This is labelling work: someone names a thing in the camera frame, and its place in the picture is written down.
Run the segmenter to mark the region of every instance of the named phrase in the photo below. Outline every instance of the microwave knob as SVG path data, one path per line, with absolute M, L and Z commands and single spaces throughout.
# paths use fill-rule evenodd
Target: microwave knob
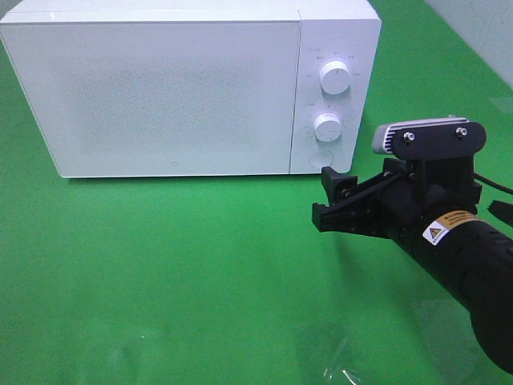
M 333 142 L 342 133 L 342 121 L 338 115 L 325 113 L 313 121 L 315 137 L 321 142 Z
M 321 87 L 325 93 L 338 95 L 349 88 L 351 74 L 347 65 L 340 60 L 334 60 L 321 69 Z

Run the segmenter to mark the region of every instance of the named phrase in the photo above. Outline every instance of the microwave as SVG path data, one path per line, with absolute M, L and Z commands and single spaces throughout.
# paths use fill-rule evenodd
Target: microwave
M 365 0 L 24 0 L 0 22 L 68 178 L 347 172 L 380 28 Z

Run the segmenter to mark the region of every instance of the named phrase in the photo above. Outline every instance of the table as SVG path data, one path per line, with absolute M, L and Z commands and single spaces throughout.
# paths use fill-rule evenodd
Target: table
M 511 89 L 424 2 L 372 3 L 351 173 L 381 170 L 379 124 L 456 114 L 487 129 L 476 171 L 513 186 Z M 319 176 L 61 179 L 3 49 L 0 74 L 0 383 L 513 383 L 392 241 L 315 230 Z

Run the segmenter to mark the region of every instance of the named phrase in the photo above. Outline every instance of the black cable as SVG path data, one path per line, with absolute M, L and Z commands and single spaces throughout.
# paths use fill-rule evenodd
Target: black cable
M 492 201 L 488 211 L 502 222 L 513 226 L 513 205 L 501 201 Z
M 482 175 L 479 175 L 477 172 L 474 172 L 474 178 L 483 182 L 484 184 L 488 184 L 489 186 L 496 188 L 504 193 L 508 193 L 513 195 L 513 188 L 509 188 L 506 186 L 502 186 L 501 184 L 495 183 L 493 180 L 489 180 Z

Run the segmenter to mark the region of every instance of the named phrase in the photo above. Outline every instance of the yellow warning sticker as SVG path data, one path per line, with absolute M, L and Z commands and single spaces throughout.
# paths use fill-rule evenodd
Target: yellow warning sticker
M 422 236 L 436 246 L 454 227 L 470 221 L 481 221 L 474 214 L 464 210 L 445 213 L 426 227 Z

